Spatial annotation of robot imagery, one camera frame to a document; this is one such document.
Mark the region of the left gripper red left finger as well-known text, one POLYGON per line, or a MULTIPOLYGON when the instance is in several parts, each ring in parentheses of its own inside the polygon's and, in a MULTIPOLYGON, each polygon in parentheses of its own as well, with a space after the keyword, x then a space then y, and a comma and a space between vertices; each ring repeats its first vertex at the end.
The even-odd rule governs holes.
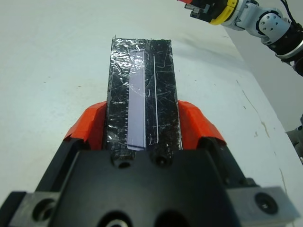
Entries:
POLYGON ((102 149, 106 107, 105 101, 88 107, 70 127, 36 191, 60 191, 78 151, 102 149))

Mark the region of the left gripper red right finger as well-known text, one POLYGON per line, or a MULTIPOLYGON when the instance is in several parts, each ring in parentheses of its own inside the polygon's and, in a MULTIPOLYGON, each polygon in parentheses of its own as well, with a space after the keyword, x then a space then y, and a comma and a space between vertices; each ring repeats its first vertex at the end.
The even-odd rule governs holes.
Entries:
POLYGON ((246 186, 247 178, 215 125, 192 103, 178 101, 178 110, 183 149, 207 152, 226 187, 246 186))

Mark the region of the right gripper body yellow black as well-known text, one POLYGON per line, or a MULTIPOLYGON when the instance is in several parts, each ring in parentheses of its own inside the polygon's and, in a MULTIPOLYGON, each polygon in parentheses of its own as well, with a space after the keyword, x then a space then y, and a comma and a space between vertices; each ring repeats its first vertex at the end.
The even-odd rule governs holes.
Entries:
POLYGON ((230 19, 237 7, 236 0, 192 0, 185 4, 190 16, 212 25, 220 25, 230 19))

